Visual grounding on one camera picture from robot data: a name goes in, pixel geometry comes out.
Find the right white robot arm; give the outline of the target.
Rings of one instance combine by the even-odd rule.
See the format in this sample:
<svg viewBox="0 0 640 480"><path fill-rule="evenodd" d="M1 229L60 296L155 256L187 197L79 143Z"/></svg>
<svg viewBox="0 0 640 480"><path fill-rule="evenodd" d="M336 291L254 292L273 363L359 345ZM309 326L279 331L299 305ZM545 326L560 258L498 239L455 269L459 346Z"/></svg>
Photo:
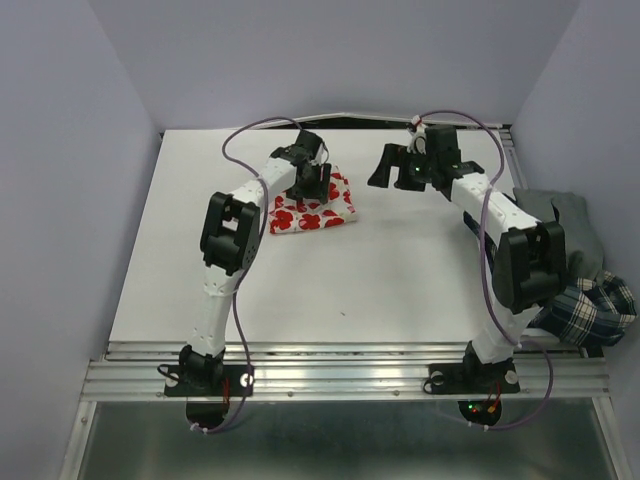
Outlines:
<svg viewBox="0 0 640 480"><path fill-rule="evenodd" d="M471 341L471 359L461 364L460 378L472 390L484 389L496 378L495 365L512 358L535 310L566 288L563 228L526 213L479 164L463 159L451 126L415 126L408 145L385 145L367 183L417 192L433 187L478 224L490 321Z"/></svg>

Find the red poppy floral skirt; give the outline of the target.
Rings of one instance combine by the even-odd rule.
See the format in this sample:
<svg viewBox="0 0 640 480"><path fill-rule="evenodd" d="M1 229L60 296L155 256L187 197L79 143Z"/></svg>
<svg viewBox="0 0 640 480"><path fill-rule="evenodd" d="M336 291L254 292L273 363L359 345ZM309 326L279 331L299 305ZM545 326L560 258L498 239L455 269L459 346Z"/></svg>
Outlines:
<svg viewBox="0 0 640 480"><path fill-rule="evenodd" d="M275 197L270 205L269 233L291 234L333 228L358 220L351 198L349 180L338 167L331 168L328 201L294 200L285 193Z"/></svg>

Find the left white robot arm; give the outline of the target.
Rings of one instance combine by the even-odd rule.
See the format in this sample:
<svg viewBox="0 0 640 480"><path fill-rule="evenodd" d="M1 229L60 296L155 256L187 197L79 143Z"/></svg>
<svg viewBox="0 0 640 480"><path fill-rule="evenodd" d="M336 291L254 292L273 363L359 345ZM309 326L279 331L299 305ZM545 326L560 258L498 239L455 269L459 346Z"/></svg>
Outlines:
<svg viewBox="0 0 640 480"><path fill-rule="evenodd" d="M322 161L326 151L320 136L301 130L293 144L270 154L253 179L211 196L200 238L203 310L178 360L178 378L199 393L213 393L222 384L233 296L257 256L270 203L282 193L294 200L327 202L331 166Z"/></svg>

